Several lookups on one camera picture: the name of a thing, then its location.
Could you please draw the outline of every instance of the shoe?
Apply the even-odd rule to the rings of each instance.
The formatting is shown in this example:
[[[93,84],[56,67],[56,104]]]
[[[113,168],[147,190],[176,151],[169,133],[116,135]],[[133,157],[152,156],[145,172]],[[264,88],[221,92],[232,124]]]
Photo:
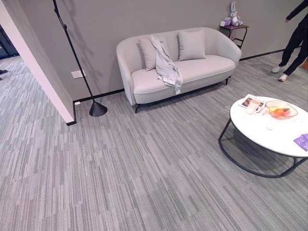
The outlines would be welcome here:
[[[7,72],[8,72],[7,70],[0,70],[0,75],[7,73]]]
[[[284,82],[284,81],[287,80],[287,78],[288,78],[288,76],[287,76],[286,74],[283,74],[282,76],[280,76],[280,77],[278,78],[278,80],[281,81],[281,82]]]
[[[272,73],[277,73],[277,72],[280,71],[280,69],[281,69],[282,67],[284,67],[284,66],[279,66],[279,65],[277,65],[277,66],[274,67],[271,71],[272,71]]]

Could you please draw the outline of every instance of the person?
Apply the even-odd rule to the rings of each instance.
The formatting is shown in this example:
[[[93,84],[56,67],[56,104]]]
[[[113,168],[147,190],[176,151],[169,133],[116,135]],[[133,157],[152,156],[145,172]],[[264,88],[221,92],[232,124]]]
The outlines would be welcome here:
[[[7,70],[0,70],[0,75],[7,73],[7,72],[8,72]]]
[[[303,9],[308,6],[308,0],[304,0],[301,4],[299,4],[285,19],[285,22],[288,23],[293,17],[295,17],[298,13],[300,13]],[[272,69],[273,73],[278,73],[280,69],[285,66],[290,57],[292,52],[296,47],[300,45],[301,42],[302,46],[300,48],[300,52],[297,58],[293,61],[293,63],[283,72],[283,75],[278,78],[279,81],[284,82],[287,80],[288,76],[290,76],[296,68],[304,62],[308,54],[308,14],[304,17],[304,19],[298,24],[297,28],[293,32],[288,45],[286,46],[283,54],[282,54],[282,61],[278,64],[278,66]]]

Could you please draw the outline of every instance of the stuffed bunny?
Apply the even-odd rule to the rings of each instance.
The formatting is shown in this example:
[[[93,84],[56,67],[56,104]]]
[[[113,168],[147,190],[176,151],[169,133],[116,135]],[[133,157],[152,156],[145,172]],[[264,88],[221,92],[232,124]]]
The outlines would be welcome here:
[[[237,11],[235,9],[235,1],[231,2],[229,16],[232,18],[232,20],[231,20],[231,25],[232,26],[240,26],[241,24],[243,24],[243,22],[239,20],[240,17],[237,16]]]

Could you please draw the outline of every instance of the throw pillow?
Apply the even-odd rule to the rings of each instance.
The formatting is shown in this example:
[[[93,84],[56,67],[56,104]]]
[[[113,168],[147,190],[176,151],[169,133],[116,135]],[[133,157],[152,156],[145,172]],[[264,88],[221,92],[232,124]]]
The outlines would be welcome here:
[[[159,37],[159,40],[164,43],[166,52],[169,55],[167,40],[165,37]],[[145,69],[147,71],[156,67],[156,49],[148,38],[140,38],[139,45],[143,54]]]
[[[179,31],[179,61],[188,59],[205,58],[205,32],[198,31]]]

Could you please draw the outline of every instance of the electrical outlet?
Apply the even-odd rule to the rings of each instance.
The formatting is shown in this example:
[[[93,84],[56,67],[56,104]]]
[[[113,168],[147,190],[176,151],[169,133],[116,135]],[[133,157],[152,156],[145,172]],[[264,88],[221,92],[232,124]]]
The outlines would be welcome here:
[[[73,71],[71,72],[72,73],[72,76],[73,78],[82,78],[82,73],[81,71]]]

